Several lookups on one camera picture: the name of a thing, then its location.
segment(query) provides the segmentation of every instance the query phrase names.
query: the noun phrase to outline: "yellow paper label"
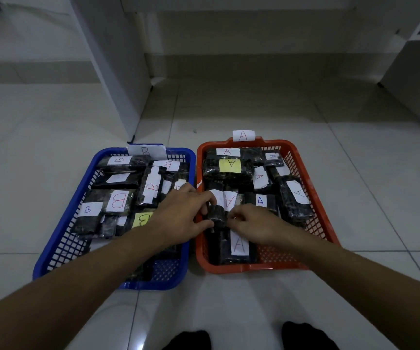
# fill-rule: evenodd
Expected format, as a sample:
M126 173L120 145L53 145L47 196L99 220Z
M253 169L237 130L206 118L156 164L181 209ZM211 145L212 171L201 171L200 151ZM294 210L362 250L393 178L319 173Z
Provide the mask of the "yellow paper label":
M241 173L241 160L220 159L220 172Z
M153 215L153 212L137 212L135 214L132 228L146 225L150 217L152 217L152 215Z

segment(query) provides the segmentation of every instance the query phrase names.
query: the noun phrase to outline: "yellow label with letter a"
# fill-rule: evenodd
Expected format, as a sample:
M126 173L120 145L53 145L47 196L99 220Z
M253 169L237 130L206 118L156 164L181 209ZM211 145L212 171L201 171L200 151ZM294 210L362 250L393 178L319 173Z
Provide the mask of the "yellow label with letter a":
M220 172L241 173L241 160L236 158L220 159Z

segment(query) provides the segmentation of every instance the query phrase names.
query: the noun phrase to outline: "person's left arm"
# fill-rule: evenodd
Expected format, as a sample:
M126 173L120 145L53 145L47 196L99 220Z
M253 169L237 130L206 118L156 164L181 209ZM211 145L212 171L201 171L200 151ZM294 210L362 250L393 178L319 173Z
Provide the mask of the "person's left arm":
M209 191L189 184L171 190L145 226L27 284L0 300L0 349L63 349L108 296L139 265L188 241L213 222L194 223Z

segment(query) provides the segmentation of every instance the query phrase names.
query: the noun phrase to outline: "red basket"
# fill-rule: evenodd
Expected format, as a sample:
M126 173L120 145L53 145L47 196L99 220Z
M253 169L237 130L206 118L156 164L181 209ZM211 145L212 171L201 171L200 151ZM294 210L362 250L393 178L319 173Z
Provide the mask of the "red basket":
M340 245L338 238L331 226L330 220L323 209L322 203L318 198L312 181L307 173L306 167L302 163L299 152L293 143L286 140L263 140L260 136L255 141L236 141L232 138L226 141L205 142L197 150L197 191L204 191L202 179L202 163L204 155L209 148L224 147L261 147L263 150L279 150L283 156L289 170L294 176L301 178L302 187L306 196L310 199L311 206L315 216L308 221L306 231L326 239L336 245ZM198 214L196 221L202 220L201 214ZM264 269L307 269L306 266L298 262L291 254L279 249L265 245L257 245L258 260L257 264L233 264L233 265L212 265L208 262L208 244L207 238L203 233L195 239L195 250L197 260L203 269L212 274L233 274L249 270Z

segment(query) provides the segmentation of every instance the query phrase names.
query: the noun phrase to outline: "tile floor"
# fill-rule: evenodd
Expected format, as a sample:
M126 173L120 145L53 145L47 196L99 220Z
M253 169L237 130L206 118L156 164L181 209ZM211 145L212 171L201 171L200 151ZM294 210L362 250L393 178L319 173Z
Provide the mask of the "tile floor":
M384 90L342 78L155 83L136 142L196 150L233 129L292 141L342 245L420 280L420 122ZM0 298L30 281L94 153L126 139L100 85L0 85ZM194 257L173 290L115 292L69 348L159 349L207 329L214 349L279 349L287 320L341 349L394 348L310 271L218 276Z

